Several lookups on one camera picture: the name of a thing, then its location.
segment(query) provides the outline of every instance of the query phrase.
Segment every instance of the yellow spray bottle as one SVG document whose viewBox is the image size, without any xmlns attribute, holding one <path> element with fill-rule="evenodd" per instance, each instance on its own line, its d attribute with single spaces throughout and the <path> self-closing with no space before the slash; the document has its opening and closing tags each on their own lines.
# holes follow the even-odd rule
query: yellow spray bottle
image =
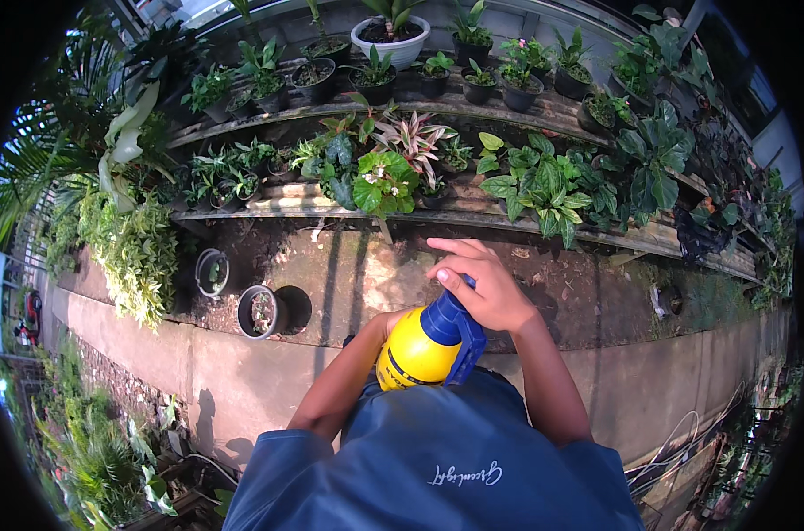
<svg viewBox="0 0 804 531">
<path fill-rule="evenodd" d="M 476 286 L 467 275 L 464 281 Z M 487 342 L 481 324 L 454 295 L 444 292 L 399 319 L 378 355 L 375 375 L 383 391 L 460 384 Z"/>
</svg>

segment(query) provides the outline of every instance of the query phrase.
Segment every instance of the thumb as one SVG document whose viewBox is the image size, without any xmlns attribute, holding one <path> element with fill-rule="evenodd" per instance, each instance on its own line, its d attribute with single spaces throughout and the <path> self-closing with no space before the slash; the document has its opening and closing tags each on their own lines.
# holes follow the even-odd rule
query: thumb
<svg viewBox="0 0 804 531">
<path fill-rule="evenodd" d="M 438 270 L 438 281 L 444 288 L 456 296 L 458 302 L 469 312 L 471 307 L 475 307 L 482 300 L 482 297 L 461 279 L 455 271 L 447 268 Z"/>
</svg>

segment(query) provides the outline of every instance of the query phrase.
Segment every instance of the blue spray nozzle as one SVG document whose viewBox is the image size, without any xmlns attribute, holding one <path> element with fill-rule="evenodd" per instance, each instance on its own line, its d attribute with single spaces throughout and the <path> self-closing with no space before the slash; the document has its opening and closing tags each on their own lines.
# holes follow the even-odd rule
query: blue spray nozzle
<svg viewBox="0 0 804 531">
<path fill-rule="evenodd" d="M 463 279 L 471 288 L 476 287 L 476 281 L 469 275 L 463 275 Z M 420 326 L 438 344 L 461 344 L 444 386 L 460 384 L 466 380 L 488 343 L 482 325 L 472 318 L 452 293 L 444 291 L 422 311 Z"/>
</svg>

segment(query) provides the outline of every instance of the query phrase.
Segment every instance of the red motorcycle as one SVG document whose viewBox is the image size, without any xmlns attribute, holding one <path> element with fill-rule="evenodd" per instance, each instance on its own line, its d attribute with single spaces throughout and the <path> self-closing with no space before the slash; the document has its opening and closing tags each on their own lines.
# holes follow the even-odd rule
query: red motorcycle
<svg viewBox="0 0 804 531">
<path fill-rule="evenodd" d="M 22 345 L 39 346 L 39 331 L 42 328 L 42 299 L 39 292 L 25 295 L 25 316 L 13 329 L 13 335 Z"/>
</svg>

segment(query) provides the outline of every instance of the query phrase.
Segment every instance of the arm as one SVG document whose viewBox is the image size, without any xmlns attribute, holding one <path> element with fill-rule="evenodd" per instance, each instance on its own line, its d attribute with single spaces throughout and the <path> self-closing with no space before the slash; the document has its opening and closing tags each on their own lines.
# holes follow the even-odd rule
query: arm
<svg viewBox="0 0 804 531">
<path fill-rule="evenodd" d="M 358 400 L 387 334 L 407 311 L 372 318 L 308 389 L 287 429 L 311 430 L 333 441 Z"/>
<path fill-rule="evenodd" d="M 429 246 L 448 250 L 428 273 L 452 292 L 482 326 L 508 331 L 523 368 L 526 407 L 532 426 L 556 446 L 592 441 L 588 414 L 576 384 L 538 308 L 519 290 L 496 253 L 477 239 L 429 238 Z M 475 290 L 460 278 L 476 281 Z"/>
</svg>

